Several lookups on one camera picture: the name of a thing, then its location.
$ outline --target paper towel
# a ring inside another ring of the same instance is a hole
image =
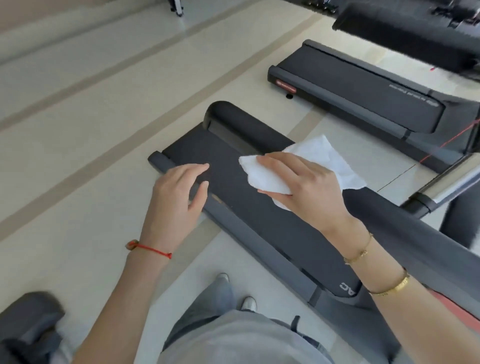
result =
[[[285,148],[284,152],[303,157],[335,172],[340,189],[359,190],[367,183],[357,175],[342,156],[331,146],[325,135],[305,140]],[[291,194],[288,186],[280,177],[257,162],[256,156],[240,157],[239,163],[248,175],[248,183],[259,190]],[[288,210],[283,204],[274,200],[275,205]]]

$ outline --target shirt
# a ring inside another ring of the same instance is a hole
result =
[[[158,364],[331,364],[295,332],[263,315],[230,311],[182,336]]]

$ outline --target hand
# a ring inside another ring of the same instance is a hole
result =
[[[275,172],[292,194],[258,191],[281,202],[321,233],[335,233],[353,217],[343,202],[335,173],[291,153],[275,152],[258,156],[263,166]]]
[[[200,184],[189,205],[189,193],[208,164],[185,164],[170,169],[153,187],[140,244],[173,253],[193,230],[207,200],[208,181]]]

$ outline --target blue jeans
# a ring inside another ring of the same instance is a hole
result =
[[[176,322],[172,331],[168,335],[167,340],[165,340],[163,350],[168,348],[183,335],[188,334],[190,331],[214,321],[228,311],[236,309],[237,299],[235,298],[231,284],[228,283],[226,279],[217,278],[212,284],[205,288],[202,293],[200,293],[187,311],[185,311],[182,317]],[[297,332],[296,326],[299,318],[299,316],[296,316],[291,325],[276,319],[272,319],[272,321],[296,332],[334,364],[332,357],[322,344],[307,335]]]

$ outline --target red string bracelet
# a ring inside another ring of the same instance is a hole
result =
[[[154,249],[154,248],[151,248],[149,246],[146,246],[146,245],[141,245],[138,243],[138,240],[132,240],[131,242],[128,242],[127,245],[125,245],[125,247],[128,249],[128,250],[133,250],[135,248],[143,248],[143,249],[146,249],[146,250],[150,250],[151,252],[155,252],[157,254],[160,254],[160,255],[163,255],[163,256],[166,256],[168,259],[171,259],[172,258],[172,253],[164,253],[164,252],[161,252],[157,249]]]

